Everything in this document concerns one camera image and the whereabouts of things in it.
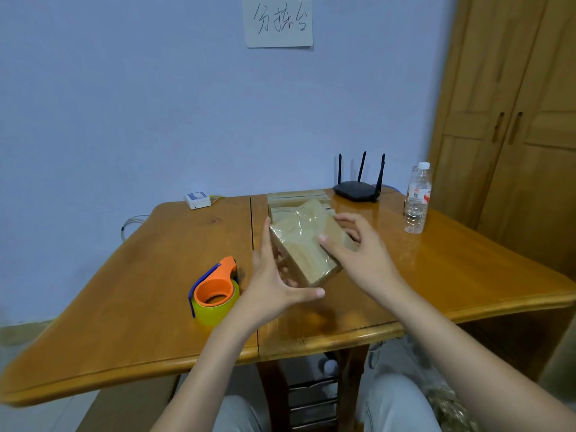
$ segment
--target wooden table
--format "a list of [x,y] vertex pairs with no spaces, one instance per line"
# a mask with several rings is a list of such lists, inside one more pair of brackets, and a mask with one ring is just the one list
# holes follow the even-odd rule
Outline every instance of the wooden table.
[[[377,227],[402,276],[456,322],[551,309],[576,301],[576,284],[431,210],[421,235],[404,232],[404,196],[378,203],[335,196],[339,212]],[[241,287],[252,273],[267,216],[265,195],[190,211],[163,203],[118,248],[78,297],[4,371],[0,401],[26,406],[105,386],[189,370],[210,330],[191,318],[188,290],[233,255]],[[239,362],[303,356],[399,336],[402,326],[341,272],[326,297],[297,305],[253,334]]]

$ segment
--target orange tape dispenser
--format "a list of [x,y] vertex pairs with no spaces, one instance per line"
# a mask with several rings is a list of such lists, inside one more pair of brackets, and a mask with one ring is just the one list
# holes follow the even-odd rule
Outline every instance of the orange tape dispenser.
[[225,257],[194,283],[188,301],[192,317],[204,326],[217,326],[240,296],[236,261]]

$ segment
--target cabinet handle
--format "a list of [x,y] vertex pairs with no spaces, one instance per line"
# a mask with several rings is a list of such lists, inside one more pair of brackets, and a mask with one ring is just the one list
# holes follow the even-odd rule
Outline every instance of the cabinet handle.
[[518,132],[518,126],[520,125],[520,118],[524,115],[524,112],[518,112],[516,118],[514,119],[514,125],[512,126],[512,133],[508,139],[508,145],[514,144],[514,139],[516,138],[516,133]]
[[494,133],[492,134],[492,142],[498,141],[498,132],[500,131],[500,124],[502,123],[502,119],[504,118],[504,112],[500,112],[498,115],[498,120],[496,120],[496,125],[494,126]]

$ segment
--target forearm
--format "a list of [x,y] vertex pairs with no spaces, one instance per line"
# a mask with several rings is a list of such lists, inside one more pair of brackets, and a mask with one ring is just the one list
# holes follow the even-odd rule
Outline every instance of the forearm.
[[402,285],[387,289],[392,292],[379,290],[382,293],[376,299],[417,338],[458,397],[488,430],[573,430],[576,415],[412,289]]
[[212,432],[232,369],[252,333],[233,308],[212,330],[190,374],[172,399],[153,432]]

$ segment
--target cabinet door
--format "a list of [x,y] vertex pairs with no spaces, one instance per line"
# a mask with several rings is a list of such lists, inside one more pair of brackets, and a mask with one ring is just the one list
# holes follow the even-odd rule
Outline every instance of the cabinet door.
[[548,0],[478,231],[576,279],[576,0]]
[[[545,0],[461,0],[458,6],[442,85],[442,94],[449,90],[451,97],[443,117],[441,96],[430,150],[434,168],[430,202],[473,229],[544,5]],[[459,15],[464,9],[463,26]]]

